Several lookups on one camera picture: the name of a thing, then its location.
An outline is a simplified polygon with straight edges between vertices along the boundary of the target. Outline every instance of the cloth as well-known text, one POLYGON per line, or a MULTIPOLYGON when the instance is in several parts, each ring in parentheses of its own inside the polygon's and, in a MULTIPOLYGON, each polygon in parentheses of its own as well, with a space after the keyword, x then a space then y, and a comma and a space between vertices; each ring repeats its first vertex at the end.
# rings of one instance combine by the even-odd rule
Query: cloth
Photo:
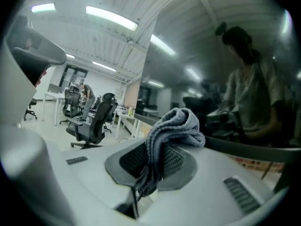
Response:
POLYGON ((191 110, 174 108, 150 130, 145 142, 147 165, 137 180, 139 197, 151 194, 162 179, 158 167, 161 144, 171 139, 196 147, 205 145, 205 136, 199 131, 198 119, 191 110))
POLYGON ((92 88, 89 85, 84 85, 84 90, 85 90, 85 95, 86 95, 87 98, 88 98, 88 90, 89 90, 90 91, 90 98, 94 98, 94 100, 95 100, 95 95, 93 93, 92 88))
POLYGON ((85 108, 84 108, 83 114, 81 116, 81 118, 83 120, 87 119, 88 113, 89 113, 89 111, 91 109, 91 106, 93 105, 94 101, 95 101, 95 98, 90 98, 89 100, 87 100, 87 102, 85 104, 85 108))
POLYGON ((224 100, 238 105, 244 131, 257 131, 268 125, 271 106, 284 100, 284 91, 272 61, 260 59, 251 67, 245 81, 240 69, 232 72, 224 100))

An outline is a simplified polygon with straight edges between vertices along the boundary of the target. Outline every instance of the chair armrest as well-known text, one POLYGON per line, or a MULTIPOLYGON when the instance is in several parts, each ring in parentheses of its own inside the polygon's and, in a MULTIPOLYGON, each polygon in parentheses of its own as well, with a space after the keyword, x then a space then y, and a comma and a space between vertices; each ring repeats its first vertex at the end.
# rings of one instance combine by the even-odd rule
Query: chair armrest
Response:
POLYGON ((67 118, 67 121, 69 121, 70 123, 74 124, 75 126, 82 126, 83 125, 82 122, 77 121, 77 120, 72 119, 72 118, 67 118))

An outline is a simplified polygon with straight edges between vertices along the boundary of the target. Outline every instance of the gray t-shirt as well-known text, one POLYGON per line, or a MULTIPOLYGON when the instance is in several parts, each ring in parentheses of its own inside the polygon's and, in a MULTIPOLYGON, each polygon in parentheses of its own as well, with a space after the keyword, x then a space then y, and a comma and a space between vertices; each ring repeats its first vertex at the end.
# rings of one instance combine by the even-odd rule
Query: gray t-shirt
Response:
POLYGON ((268 125, 271 106, 284 100, 284 91, 272 61, 253 64, 244 81, 240 69, 232 72, 224 100, 238 105, 244 131, 257 131, 268 125))
POLYGON ((89 85, 84 85, 84 90, 85 90, 85 95, 86 96, 88 96, 88 94, 87 94, 88 90, 90 91, 90 97, 89 97, 89 99, 90 98, 94 98, 95 99, 95 95, 93 93, 93 90, 92 90, 92 88, 89 85))

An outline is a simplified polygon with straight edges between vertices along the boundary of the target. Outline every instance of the fluorescent light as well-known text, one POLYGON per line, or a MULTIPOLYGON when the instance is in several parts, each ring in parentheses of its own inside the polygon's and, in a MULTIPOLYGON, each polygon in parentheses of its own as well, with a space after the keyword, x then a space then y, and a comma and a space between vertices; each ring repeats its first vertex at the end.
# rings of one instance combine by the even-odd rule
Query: fluorescent light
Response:
POLYGON ((73 55, 68 55, 66 54, 67 57, 70 57, 70 58, 75 58, 73 55))
POLYGON ((196 92, 193 89, 188 90, 189 93, 195 94, 196 92))
POLYGON ((165 44, 162 40, 157 38, 155 35, 152 34, 150 41, 157 45, 160 49, 168 53, 169 55, 175 55, 175 52, 167 45, 165 44))
POLYGON ((297 79, 301 80, 301 71, 297 73, 297 79))
POLYGON ((149 81, 149 84, 151 85, 155 85, 155 86, 158 86, 158 87, 164 87, 163 84, 159 83, 159 82, 153 82, 153 81, 149 81))
POLYGON ((291 18, 290 13, 287 10, 285 10, 285 23, 284 23, 282 33, 286 33, 288 31, 288 28, 291 25, 291 21, 292 21, 292 18, 291 18))
POLYGON ((112 12, 106 11, 106 10, 102 10, 100 8, 86 6, 86 13, 97 16, 97 17, 102 17, 104 19, 108 19, 108 20, 115 22, 121 26, 124 26, 132 31, 135 31, 136 28, 138 27, 138 24, 128 20, 127 18, 122 17, 122 16, 117 15, 112 12))
POLYGON ((192 77, 195 80, 197 80, 197 81, 201 80, 200 77, 197 75, 197 73, 195 73, 195 71, 193 69, 187 69, 187 71, 192 75, 192 77))
POLYGON ((41 4, 41 5, 37 5, 37 6, 32 7, 32 12, 33 13, 43 12, 43 11, 53 11, 53 10, 55 10, 54 3, 41 4))
POLYGON ((101 66, 101 67, 103 67, 103 68, 106 68, 106 69, 108 69, 108 70, 112 70, 112 71, 116 72, 116 70, 114 70, 114 69, 112 69, 112 68, 110 68, 110 67, 108 67, 108 66, 102 65, 102 64, 100 64, 100 63, 96 63, 96 62, 94 62, 94 61, 92 61, 92 63, 95 64, 95 65, 99 65, 99 66, 101 66))

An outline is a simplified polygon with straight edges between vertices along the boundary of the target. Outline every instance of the gray towel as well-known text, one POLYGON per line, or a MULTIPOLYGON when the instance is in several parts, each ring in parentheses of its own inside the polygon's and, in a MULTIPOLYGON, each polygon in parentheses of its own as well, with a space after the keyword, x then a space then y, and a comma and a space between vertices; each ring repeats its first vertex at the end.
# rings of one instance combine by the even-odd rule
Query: gray towel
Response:
POLYGON ((198 119, 191 110, 174 108, 150 130, 145 142, 147 165, 141 171, 136 185, 138 199, 156 190, 162 178, 158 168, 161 144, 171 139, 196 147, 205 145, 205 136, 199 132, 198 119))

